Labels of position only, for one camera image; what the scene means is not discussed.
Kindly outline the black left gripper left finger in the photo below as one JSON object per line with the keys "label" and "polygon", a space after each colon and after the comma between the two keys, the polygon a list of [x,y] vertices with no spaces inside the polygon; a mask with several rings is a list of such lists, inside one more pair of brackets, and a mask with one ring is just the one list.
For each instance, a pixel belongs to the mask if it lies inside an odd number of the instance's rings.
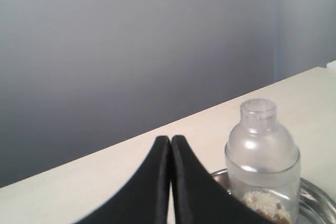
{"label": "black left gripper left finger", "polygon": [[77,223],[167,223],[170,176],[170,140],[158,136],[127,183]]}

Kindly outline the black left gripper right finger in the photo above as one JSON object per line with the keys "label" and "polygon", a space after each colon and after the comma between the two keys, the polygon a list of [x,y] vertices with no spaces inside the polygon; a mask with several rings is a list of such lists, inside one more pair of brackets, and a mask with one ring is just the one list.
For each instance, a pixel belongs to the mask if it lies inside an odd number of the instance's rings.
{"label": "black left gripper right finger", "polygon": [[184,136],[174,136],[171,147],[176,223],[271,223],[216,182],[197,159]]}

